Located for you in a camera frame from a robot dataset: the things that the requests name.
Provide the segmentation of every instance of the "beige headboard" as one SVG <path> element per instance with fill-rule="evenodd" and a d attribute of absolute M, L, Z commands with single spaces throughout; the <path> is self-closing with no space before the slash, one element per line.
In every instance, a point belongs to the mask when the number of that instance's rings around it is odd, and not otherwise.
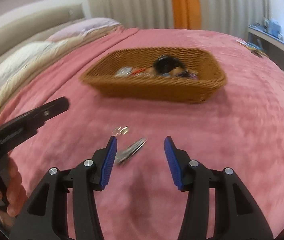
<path fill-rule="evenodd" d="M 10 22 L 0 29 L 0 57 L 38 33 L 49 29 L 54 31 L 56 26 L 82 18 L 82 5 L 75 4 L 42 10 Z"/>

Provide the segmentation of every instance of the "pink blanket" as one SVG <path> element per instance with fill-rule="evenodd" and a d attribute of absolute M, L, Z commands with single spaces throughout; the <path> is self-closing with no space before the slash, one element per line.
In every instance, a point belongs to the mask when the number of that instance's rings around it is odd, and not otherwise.
<path fill-rule="evenodd" d="M 212 52 L 229 83 L 199 105 L 104 98 L 79 81 L 94 62 L 113 50 L 132 47 L 198 47 Z M 274 236 L 284 228 L 284 72 L 258 58 L 236 38 L 208 31 L 137 30 L 113 33 L 52 65 L 25 87 L 0 115 L 0 125 L 45 102 L 65 96 L 69 111 L 47 122 L 11 153 L 28 195 L 50 167 L 75 167 L 103 148 L 115 127 L 130 132 L 119 149 L 141 137 L 141 151 L 114 167 L 96 202 L 105 239 L 175 240 L 187 193 L 174 186 L 163 142 L 211 169 L 232 167 L 265 214 Z M 70 236 L 74 236 L 69 216 Z M 210 220 L 212 231 L 213 220 Z"/>

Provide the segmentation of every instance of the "brown basket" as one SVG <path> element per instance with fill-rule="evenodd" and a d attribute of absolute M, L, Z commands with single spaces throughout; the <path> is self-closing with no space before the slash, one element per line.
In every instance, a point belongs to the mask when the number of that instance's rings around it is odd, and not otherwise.
<path fill-rule="evenodd" d="M 115 77 L 126 66 L 136 69 L 153 66 L 163 55 L 179 58 L 199 80 L 181 77 Z M 201 103 L 227 83 L 224 71 L 214 56 L 196 48 L 138 48 L 114 51 L 81 76 L 85 84 L 103 95 L 121 98 L 144 98 L 174 102 Z"/>

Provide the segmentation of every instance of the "bolt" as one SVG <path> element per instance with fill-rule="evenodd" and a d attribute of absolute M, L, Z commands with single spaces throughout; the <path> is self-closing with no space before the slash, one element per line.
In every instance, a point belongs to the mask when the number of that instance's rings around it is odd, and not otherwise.
<path fill-rule="evenodd" d="M 226 168 L 226 169 L 224 170 L 224 172 L 225 172 L 226 174 L 228 174 L 228 175 L 232 175 L 232 174 L 233 174 L 233 169 L 231 169 L 231 168 Z"/>
<path fill-rule="evenodd" d="M 197 167 L 199 165 L 199 162 L 196 160 L 190 160 L 189 165 L 192 167 Z"/>
<path fill-rule="evenodd" d="M 89 167 L 89 166 L 92 166 L 92 165 L 93 165 L 93 160 L 86 160 L 86 161 L 84 161 L 84 166 Z"/>
<path fill-rule="evenodd" d="M 54 175 L 57 173 L 57 168 L 51 168 L 48 172 L 49 174 Z"/>

